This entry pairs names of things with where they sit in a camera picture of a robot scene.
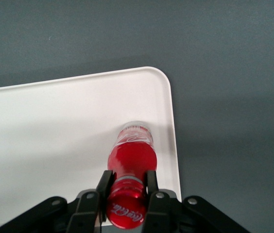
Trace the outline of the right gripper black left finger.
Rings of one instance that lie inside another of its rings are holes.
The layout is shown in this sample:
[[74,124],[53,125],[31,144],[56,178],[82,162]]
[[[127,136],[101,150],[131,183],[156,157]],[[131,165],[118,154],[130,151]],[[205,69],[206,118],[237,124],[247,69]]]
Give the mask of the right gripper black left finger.
[[100,233],[106,221],[106,203],[114,182],[111,170],[103,172],[95,189],[81,191],[76,198],[67,233]]

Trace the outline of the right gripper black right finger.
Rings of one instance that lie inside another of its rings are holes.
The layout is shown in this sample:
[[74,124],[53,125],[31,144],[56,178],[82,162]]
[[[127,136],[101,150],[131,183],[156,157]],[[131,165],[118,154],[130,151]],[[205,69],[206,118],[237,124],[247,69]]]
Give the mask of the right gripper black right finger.
[[177,199],[174,191],[159,189],[154,170],[146,173],[148,207],[142,231],[144,233],[177,233],[178,226],[172,215],[172,199]]

